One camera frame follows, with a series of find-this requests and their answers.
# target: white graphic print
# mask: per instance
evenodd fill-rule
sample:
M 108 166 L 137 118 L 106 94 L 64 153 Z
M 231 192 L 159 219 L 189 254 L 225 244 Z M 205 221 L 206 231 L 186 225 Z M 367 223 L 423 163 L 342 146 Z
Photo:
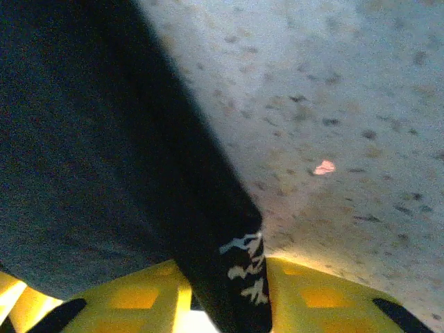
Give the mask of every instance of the white graphic print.
M 264 295 L 264 293 L 262 292 L 263 290 L 264 290 L 264 279 L 261 277 L 260 279 L 258 279 L 258 281 L 255 282 L 254 286 L 244 289 L 241 292 L 241 295 L 251 296 L 250 302 L 252 303 L 256 299 L 255 305 L 259 305 L 261 303 L 267 304 L 268 297 Z
M 245 279 L 247 274 L 256 275 L 262 271 L 263 263 L 265 260 L 264 252 L 255 257 L 257 249 L 260 247 L 262 242 L 262 233 L 257 234 L 246 234 L 243 238 L 234 238 L 230 243 L 221 246 L 219 248 L 219 253 L 223 255 L 227 253 L 231 248 L 240 248 L 241 250 L 247 250 L 250 255 L 251 261 L 246 269 L 242 266 L 234 266 L 228 270 L 228 277 L 230 280 L 235 278 Z M 264 278 L 260 278 L 255 281 L 254 286 L 244 289 L 241 292 L 242 296 L 251 296 L 250 301 L 255 302 L 256 305 L 261 303 L 268 303 L 268 297 L 264 294 Z
M 234 266 L 232 268 L 230 268 L 230 270 L 228 271 L 228 277 L 230 278 L 230 280 L 233 280 L 237 277 L 241 277 L 243 279 L 245 279 L 245 277 L 247 276 L 247 274 L 258 274 L 260 271 L 262 271 L 262 262 L 264 261 L 265 256 L 264 255 L 260 255 L 259 257 L 254 257 L 252 259 L 253 263 L 256 263 L 255 266 L 253 266 L 253 264 L 251 264 L 250 266 L 247 267 L 247 269 L 244 269 L 243 267 L 240 266 Z
M 245 242 L 249 239 L 251 240 L 248 245 L 246 245 Z M 243 238 L 234 238 L 230 243 L 221 246 L 219 248 L 219 253 L 224 254 L 231 248 L 240 248 L 241 250 L 248 250 L 248 254 L 252 257 L 259 248 L 261 240 L 261 232 L 258 232 L 257 234 L 246 234 Z

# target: black pants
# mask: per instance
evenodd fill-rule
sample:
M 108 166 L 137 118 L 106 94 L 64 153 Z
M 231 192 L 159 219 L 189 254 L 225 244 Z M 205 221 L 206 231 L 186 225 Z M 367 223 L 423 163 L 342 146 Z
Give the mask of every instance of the black pants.
M 68 299 L 174 258 L 219 327 L 236 332 L 233 306 L 251 302 L 229 296 L 226 271 L 251 257 L 219 248 L 262 218 L 135 7 L 2 7 L 4 270 Z M 260 274 L 268 293 L 265 264 Z M 268 303 L 246 317 L 259 308 L 269 322 Z

